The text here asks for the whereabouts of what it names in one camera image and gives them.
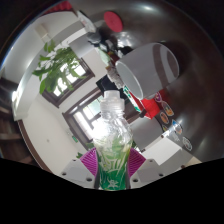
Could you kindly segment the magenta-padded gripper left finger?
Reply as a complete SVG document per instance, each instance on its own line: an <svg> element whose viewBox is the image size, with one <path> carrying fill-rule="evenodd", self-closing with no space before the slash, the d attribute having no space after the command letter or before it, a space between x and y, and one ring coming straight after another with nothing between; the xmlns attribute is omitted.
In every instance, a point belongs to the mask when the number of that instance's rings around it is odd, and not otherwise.
<svg viewBox="0 0 224 224"><path fill-rule="evenodd" d="M92 148L79 159L71 160L60 176L84 188L99 188L98 160L96 149Z"/></svg>

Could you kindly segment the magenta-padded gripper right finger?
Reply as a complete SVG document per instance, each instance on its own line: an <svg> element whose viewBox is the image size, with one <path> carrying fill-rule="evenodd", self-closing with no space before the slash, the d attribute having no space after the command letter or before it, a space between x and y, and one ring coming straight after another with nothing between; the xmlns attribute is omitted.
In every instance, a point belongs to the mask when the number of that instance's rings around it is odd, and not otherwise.
<svg viewBox="0 0 224 224"><path fill-rule="evenodd" d="M135 149L130 150L128 158L128 188L146 186L164 176L164 172L154 159L146 159Z"/></svg>

